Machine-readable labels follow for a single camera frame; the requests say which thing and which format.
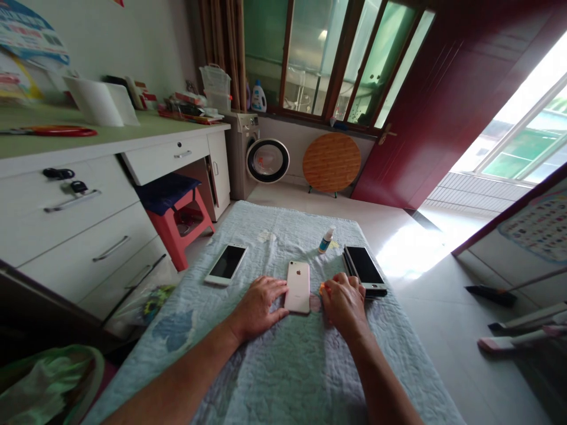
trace smartphone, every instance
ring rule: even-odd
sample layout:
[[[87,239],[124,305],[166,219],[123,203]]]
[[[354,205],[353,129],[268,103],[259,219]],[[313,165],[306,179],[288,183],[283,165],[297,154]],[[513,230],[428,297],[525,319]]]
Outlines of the smartphone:
[[[384,278],[365,247],[345,247],[344,260],[347,271],[358,277],[360,284],[366,288],[366,298],[384,297],[388,294]]]
[[[288,288],[284,308],[295,313],[309,314],[309,264],[289,262]]]
[[[247,250],[246,245],[228,244],[205,277],[205,282],[222,286],[230,285]]]

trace broom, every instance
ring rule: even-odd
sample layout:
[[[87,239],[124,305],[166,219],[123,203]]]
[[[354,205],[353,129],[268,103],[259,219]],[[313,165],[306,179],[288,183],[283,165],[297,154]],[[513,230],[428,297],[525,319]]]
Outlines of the broom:
[[[557,276],[558,274],[567,272],[567,267],[562,269],[556,270],[555,272],[551,272],[548,274],[544,274],[543,276],[536,277],[534,279],[528,280],[527,282],[521,283],[517,286],[513,286],[510,289],[496,289],[493,287],[489,287],[486,285],[472,285],[472,286],[465,286],[465,289],[469,291],[471,294],[481,296],[496,304],[499,304],[504,307],[512,307],[514,302],[517,299],[517,296],[511,294],[510,292],[513,290],[518,290],[528,285],[532,285],[537,282],[541,282],[542,280],[549,279],[550,277]]]

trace tiled floor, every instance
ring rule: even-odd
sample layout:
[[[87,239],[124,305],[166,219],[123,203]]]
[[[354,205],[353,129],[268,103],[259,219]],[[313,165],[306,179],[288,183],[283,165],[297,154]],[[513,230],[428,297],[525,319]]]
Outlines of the tiled floor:
[[[453,250],[483,228],[493,218],[423,205],[418,211],[445,235],[445,246]]]
[[[440,232],[425,230],[403,210],[354,201],[289,184],[258,186],[248,201],[355,220],[394,293],[469,425],[551,423],[516,364],[479,351],[488,323],[508,310],[479,302],[466,290],[472,277],[449,254]],[[223,214],[218,228],[222,228]],[[187,250],[189,262],[207,242]]]

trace red scissors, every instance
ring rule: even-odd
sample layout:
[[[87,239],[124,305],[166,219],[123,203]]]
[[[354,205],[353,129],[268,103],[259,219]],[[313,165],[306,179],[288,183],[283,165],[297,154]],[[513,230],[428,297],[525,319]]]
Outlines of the red scissors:
[[[0,130],[0,135],[31,135],[31,136],[59,136],[59,137],[87,137],[96,136],[95,130],[78,126],[34,126],[10,130]]]

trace window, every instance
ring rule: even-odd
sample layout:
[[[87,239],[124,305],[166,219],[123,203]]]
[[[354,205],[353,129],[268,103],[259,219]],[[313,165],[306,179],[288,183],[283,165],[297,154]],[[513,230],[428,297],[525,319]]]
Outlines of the window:
[[[246,72],[268,112],[376,135],[433,22],[404,0],[245,0]]]
[[[453,166],[536,185],[567,162],[567,33]]]

